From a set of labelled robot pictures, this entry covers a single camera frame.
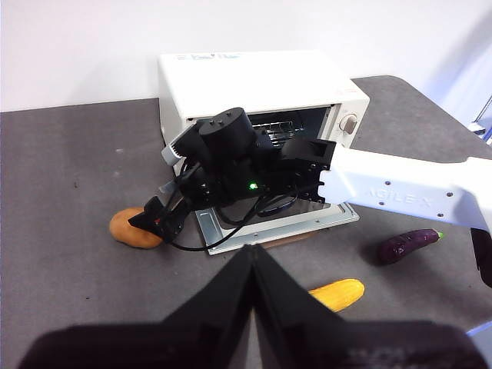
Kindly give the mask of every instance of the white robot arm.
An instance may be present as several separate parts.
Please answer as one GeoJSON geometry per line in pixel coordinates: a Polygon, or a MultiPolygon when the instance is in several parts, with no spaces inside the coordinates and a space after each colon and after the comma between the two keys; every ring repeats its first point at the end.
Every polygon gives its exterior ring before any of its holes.
{"type": "Polygon", "coordinates": [[[318,194],[332,204],[346,201],[492,230],[492,160],[440,164],[337,145],[320,181],[318,194]]]}

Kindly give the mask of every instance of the yellow vegetable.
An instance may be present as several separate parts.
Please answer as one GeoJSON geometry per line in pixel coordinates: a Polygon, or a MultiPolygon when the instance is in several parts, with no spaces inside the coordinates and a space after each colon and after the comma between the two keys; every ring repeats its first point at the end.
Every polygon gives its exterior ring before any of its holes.
{"type": "Polygon", "coordinates": [[[310,290],[309,293],[330,310],[340,311],[362,297],[364,285],[357,279],[342,279],[310,290]]]}

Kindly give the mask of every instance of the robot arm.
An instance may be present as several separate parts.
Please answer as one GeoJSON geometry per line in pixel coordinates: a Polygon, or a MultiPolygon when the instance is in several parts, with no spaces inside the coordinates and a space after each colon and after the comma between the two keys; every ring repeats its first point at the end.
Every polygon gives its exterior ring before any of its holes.
{"type": "Polygon", "coordinates": [[[318,194],[420,218],[492,230],[492,161],[439,164],[344,148],[334,149],[318,194]]]}
{"type": "Polygon", "coordinates": [[[171,198],[167,204],[152,198],[129,222],[177,248],[213,248],[253,216],[282,211],[296,199],[346,201],[471,228],[477,266],[492,287],[491,160],[439,164],[299,136],[276,148],[266,131],[253,129],[242,108],[197,122],[162,154],[169,165],[185,158],[180,175],[169,186],[171,198]],[[221,207],[244,198],[258,200],[243,219],[229,221],[237,227],[222,240],[203,248],[174,243],[190,212],[216,207],[220,214],[221,207]],[[292,200],[272,207],[286,198],[292,200]]]}

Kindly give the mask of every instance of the black cable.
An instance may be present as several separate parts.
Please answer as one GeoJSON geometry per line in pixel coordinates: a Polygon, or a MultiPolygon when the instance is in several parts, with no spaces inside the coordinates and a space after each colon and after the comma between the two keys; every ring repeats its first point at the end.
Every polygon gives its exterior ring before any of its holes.
{"type": "Polygon", "coordinates": [[[233,221],[232,219],[230,219],[226,214],[224,214],[224,212],[222,211],[222,208],[216,206],[215,208],[215,212],[217,213],[218,217],[224,222],[224,223],[227,223],[227,224],[232,224],[232,225],[240,225],[241,222],[242,222],[242,219],[240,221],[233,221]]]}
{"type": "Polygon", "coordinates": [[[274,198],[272,200],[268,200],[268,197],[266,197],[266,198],[259,197],[258,200],[256,201],[256,203],[254,203],[254,205],[251,207],[251,209],[248,211],[248,213],[244,216],[241,223],[231,233],[229,233],[227,236],[225,236],[224,238],[222,238],[221,240],[219,240],[213,244],[210,244],[208,246],[204,246],[201,248],[188,248],[188,247],[181,246],[180,244],[177,244],[177,243],[171,241],[170,245],[172,245],[175,248],[178,248],[180,250],[183,250],[183,251],[206,251],[206,250],[210,250],[211,248],[214,248],[214,247],[222,244],[223,242],[226,242],[229,238],[231,238],[236,233],[238,233],[238,231],[241,228],[243,228],[257,213],[259,213],[260,211],[263,211],[266,207],[272,206],[273,204],[275,204],[276,202],[278,202],[280,200],[283,200],[284,198],[291,197],[293,194],[295,194],[297,196],[297,194],[299,192],[312,190],[313,188],[316,188],[317,186],[322,185],[322,184],[323,184],[323,182],[317,182],[315,184],[310,184],[308,186],[296,188],[295,190],[290,191],[287,194],[283,194],[282,196],[280,196],[278,198],[274,198]],[[266,204],[261,204],[261,206],[260,206],[260,203],[262,201],[268,201],[268,202],[266,204]]]}

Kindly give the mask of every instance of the potato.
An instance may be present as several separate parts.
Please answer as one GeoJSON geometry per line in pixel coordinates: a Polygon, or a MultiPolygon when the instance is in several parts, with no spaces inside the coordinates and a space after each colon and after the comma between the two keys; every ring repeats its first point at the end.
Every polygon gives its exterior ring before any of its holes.
{"type": "Polygon", "coordinates": [[[123,242],[134,248],[154,248],[162,242],[162,238],[155,234],[133,227],[128,219],[144,208],[126,208],[116,213],[109,222],[109,231],[116,241],[123,242]]]}

